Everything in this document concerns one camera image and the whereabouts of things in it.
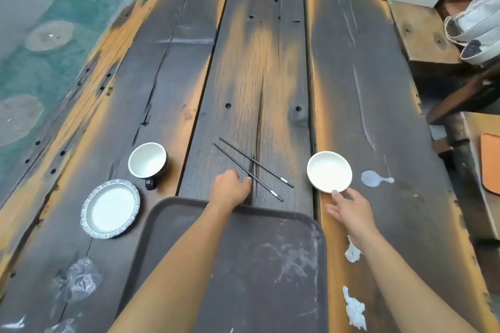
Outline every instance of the forearm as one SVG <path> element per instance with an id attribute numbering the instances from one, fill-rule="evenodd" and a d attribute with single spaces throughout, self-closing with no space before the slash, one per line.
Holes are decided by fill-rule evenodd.
<path id="1" fill-rule="evenodd" d="M 477 333 L 418 277 L 378 231 L 362 238 L 361 250 L 402 333 Z"/>
<path id="2" fill-rule="evenodd" d="M 191 332 L 229 211 L 208 204 L 120 314 L 110 332 Z"/>

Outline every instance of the chopstick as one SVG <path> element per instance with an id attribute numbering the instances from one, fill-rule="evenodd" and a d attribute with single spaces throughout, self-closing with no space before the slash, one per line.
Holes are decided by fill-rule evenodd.
<path id="1" fill-rule="evenodd" d="M 247 174 L 249 176 L 251 176 L 252 178 L 254 178 L 262 187 L 264 187 L 266 190 L 268 190 L 269 192 L 271 192 L 271 194 L 273 194 L 274 196 L 276 196 L 278 198 L 278 200 L 280 202 L 283 202 L 283 198 L 281 196 L 279 196 L 276 192 L 272 191 L 268 186 L 266 186 L 264 183 L 262 183 L 259 178 L 257 178 L 255 175 L 253 175 L 250 171 L 248 171 L 240 162 L 238 162 L 237 160 L 235 160 L 233 157 L 231 157 L 223 148 L 221 148 L 219 145 L 217 145 L 215 142 L 214 142 L 214 145 L 216 146 L 217 149 L 219 149 L 222 153 L 226 154 L 229 159 L 231 159 L 231 161 L 233 161 L 234 163 L 236 163 L 238 166 L 240 166 L 240 168 L 244 171 L 247 172 Z"/>
<path id="2" fill-rule="evenodd" d="M 287 181 L 285 178 L 279 176 L 278 174 L 276 174 L 274 171 L 268 169 L 266 166 L 264 166 L 262 163 L 260 162 L 257 162 L 256 160 L 254 160 L 252 157 L 250 157 L 248 154 L 245 154 L 243 153 L 240 149 L 238 149 L 237 147 L 235 147 L 234 145 L 230 144 L 229 142 L 227 142 L 225 139 L 223 139 L 222 137 L 219 137 L 219 140 L 221 140 L 222 142 L 225 142 L 226 144 L 228 144 L 229 146 L 231 146 L 234 150 L 236 150 L 238 153 L 240 154 L 243 154 L 245 157 L 247 157 L 248 159 L 250 159 L 253 163 L 259 165 L 260 167 L 262 167 L 264 170 L 266 170 L 267 172 L 269 172 L 271 175 L 274 175 L 276 178 L 278 178 L 279 180 L 281 180 L 283 183 L 286 183 L 287 185 L 289 185 L 290 187 L 293 188 L 293 184 L 291 184 L 289 181 Z"/>

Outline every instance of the bag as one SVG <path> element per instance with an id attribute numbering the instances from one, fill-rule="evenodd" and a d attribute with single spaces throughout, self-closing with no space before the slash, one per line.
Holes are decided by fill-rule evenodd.
<path id="1" fill-rule="evenodd" d="M 472 0 L 445 19 L 448 40 L 464 46 L 460 58 L 479 65 L 500 55 L 500 0 Z"/>

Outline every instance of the orange placemat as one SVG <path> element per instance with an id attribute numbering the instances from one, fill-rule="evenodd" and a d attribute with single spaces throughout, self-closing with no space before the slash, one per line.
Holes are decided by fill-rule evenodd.
<path id="1" fill-rule="evenodd" d="M 481 173 L 484 188 L 500 194 L 500 136 L 481 135 Z"/>

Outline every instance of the hand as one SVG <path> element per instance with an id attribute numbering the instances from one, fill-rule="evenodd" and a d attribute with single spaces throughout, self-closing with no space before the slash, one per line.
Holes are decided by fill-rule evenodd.
<path id="1" fill-rule="evenodd" d="M 333 204 L 327 204 L 327 212 L 343 223 L 349 231 L 353 244 L 363 251 L 364 237 L 378 232 L 373 219 L 372 207 L 358 191 L 347 189 L 352 200 L 344 198 L 337 191 L 332 192 Z"/>
<path id="2" fill-rule="evenodd" d="M 224 174 L 216 176 L 210 190 L 210 204 L 231 212 L 234 207 L 245 201 L 252 189 L 252 179 L 246 177 L 240 182 L 236 170 L 227 170 Z"/>

